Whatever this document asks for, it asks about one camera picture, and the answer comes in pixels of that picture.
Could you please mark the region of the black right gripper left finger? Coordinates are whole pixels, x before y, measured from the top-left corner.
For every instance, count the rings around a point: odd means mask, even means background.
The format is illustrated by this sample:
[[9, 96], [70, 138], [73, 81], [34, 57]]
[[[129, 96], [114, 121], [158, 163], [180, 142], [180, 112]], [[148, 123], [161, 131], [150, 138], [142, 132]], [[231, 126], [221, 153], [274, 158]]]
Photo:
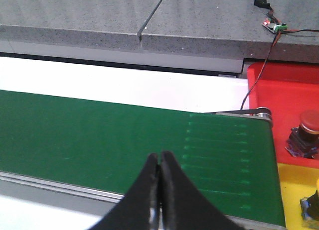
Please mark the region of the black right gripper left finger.
[[157, 230], [160, 224], [158, 183], [158, 156], [152, 153], [124, 197], [90, 229]]

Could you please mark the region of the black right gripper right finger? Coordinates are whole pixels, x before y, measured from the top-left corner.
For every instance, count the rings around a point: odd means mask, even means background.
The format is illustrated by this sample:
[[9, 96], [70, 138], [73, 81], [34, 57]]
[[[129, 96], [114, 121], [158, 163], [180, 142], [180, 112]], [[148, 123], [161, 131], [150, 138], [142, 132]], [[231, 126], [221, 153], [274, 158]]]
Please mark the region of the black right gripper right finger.
[[189, 180], [170, 151], [161, 153], [162, 219], [165, 230], [242, 230]]

